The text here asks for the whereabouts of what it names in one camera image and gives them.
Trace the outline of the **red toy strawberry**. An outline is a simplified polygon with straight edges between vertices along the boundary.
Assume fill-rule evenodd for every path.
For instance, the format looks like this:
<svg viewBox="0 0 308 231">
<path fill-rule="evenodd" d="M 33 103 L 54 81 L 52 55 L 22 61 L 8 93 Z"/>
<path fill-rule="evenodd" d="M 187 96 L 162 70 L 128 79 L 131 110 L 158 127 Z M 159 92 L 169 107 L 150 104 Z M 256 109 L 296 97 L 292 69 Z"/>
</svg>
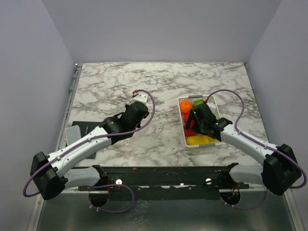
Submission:
<svg viewBox="0 0 308 231">
<path fill-rule="evenodd" d="M 184 125 L 186 125 L 188 118 L 189 118 L 189 114 L 187 113 L 187 114 L 185 114 L 184 117 L 183 117 Z"/>
</svg>

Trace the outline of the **red toy apple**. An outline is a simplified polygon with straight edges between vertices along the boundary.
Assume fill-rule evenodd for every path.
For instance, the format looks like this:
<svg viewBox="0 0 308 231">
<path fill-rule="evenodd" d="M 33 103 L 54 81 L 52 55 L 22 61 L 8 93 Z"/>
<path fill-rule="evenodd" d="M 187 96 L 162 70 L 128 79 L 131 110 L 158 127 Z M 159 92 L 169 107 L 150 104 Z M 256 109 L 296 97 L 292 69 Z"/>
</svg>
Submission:
<svg viewBox="0 0 308 231">
<path fill-rule="evenodd" d="M 183 129 L 184 129 L 185 137 L 197 135 L 197 133 L 195 131 L 193 131 L 192 128 L 193 128 L 193 123 L 190 124 L 189 129 L 186 129 L 186 124 L 184 124 Z"/>
</svg>

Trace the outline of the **white perforated basket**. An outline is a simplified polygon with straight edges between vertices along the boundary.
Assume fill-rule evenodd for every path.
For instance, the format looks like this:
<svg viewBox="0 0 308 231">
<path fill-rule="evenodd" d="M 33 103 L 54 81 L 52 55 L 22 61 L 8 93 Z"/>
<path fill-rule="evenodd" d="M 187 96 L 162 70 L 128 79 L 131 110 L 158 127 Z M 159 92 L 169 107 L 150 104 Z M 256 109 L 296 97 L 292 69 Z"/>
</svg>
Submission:
<svg viewBox="0 0 308 231">
<path fill-rule="evenodd" d="M 179 116 L 180 116 L 180 124 L 182 126 L 182 141 L 183 141 L 183 144 L 186 148 L 205 148 L 205 147 L 212 147 L 212 146 L 218 146 L 218 145 L 222 145 L 224 144 L 223 142 L 220 142 L 220 141 L 217 141 L 217 142 L 210 142 L 209 144 L 204 144 L 204 145 L 187 145 L 186 143 L 186 137 L 184 135 L 184 129 L 183 129 L 183 126 L 184 126 L 184 122 L 183 122 L 183 117 L 184 115 L 182 115 L 180 113 L 180 103 L 183 102 L 183 101 L 189 101 L 191 104 L 193 104 L 194 101 L 196 100 L 203 100 L 205 101 L 207 98 L 206 95 L 190 95 L 190 96 L 180 96 L 178 97 L 177 101 L 177 105 L 178 105 L 178 111 L 179 111 Z"/>
</svg>

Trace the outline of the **clear dotted zip bag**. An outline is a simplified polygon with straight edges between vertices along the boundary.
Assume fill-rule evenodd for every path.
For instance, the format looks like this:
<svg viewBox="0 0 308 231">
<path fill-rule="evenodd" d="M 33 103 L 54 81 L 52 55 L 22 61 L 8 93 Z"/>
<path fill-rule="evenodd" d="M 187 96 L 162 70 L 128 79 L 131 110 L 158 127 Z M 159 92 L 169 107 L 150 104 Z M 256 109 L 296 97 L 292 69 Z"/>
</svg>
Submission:
<svg viewBox="0 0 308 231">
<path fill-rule="evenodd" d="M 150 124 L 150 122 L 152 121 L 153 117 L 154 117 L 154 113 L 155 113 L 155 108 L 153 106 L 153 111 L 151 113 L 149 113 L 149 115 L 142 120 L 141 122 L 141 127 L 140 128 L 136 128 L 134 130 L 125 130 L 123 128 L 123 126 L 120 124 L 120 118 L 118 119 L 118 124 L 119 124 L 119 130 L 117 131 L 117 133 L 119 133 L 118 136 L 114 136 L 112 138 L 112 144 L 115 144 L 116 142 L 128 139 L 133 137 L 133 135 L 136 133 L 136 137 L 140 137 L 142 134 L 142 130 L 145 130 L 145 128 Z"/>
</svg>

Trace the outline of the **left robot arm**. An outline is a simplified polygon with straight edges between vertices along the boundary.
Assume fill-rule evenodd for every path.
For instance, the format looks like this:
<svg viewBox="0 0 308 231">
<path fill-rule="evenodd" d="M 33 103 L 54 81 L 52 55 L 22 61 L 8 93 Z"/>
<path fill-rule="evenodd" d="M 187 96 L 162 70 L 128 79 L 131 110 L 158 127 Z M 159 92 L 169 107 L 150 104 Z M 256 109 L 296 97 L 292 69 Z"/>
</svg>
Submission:
<svg viewBox="0 0 308 231">
<path fill-rule="evenodd" d="M 93 153 L 128 139 L 141 127 L 149 115 L 148 107 L 135 101 L 125 106 L 125 111 L 106 118 L 89 134 L 65 148 L 45 155 L 34 155 L 30 176 L 44 200 L 50 200 L 64 189 L 92 186 L 101 190 L 106 177 L 101 167 L 76 168 L 76 164 Z"/>
</svg>

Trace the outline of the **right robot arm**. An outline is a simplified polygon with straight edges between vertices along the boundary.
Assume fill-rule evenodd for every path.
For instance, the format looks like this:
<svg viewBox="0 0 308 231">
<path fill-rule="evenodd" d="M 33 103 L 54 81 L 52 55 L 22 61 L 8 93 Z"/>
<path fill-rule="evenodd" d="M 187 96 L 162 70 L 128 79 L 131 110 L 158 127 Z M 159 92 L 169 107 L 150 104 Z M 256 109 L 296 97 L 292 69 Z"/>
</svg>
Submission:
<svg viewBox="0 0 308 231">
<path fill-rule="evenodd" d="M 190 110 L 185 128 L 230 144 L 259 163 L 258 166 L 237 164 L 232 167 L 221 176 L 221 183 L 226 188 L 237 183 L 252 183 L 264 185 L 273 194 L 282 195 L 302 176 L 288 145 L 267 143 L 238 129 L 226 118 L 217 119 L 206 103 Z"/>
</svg>

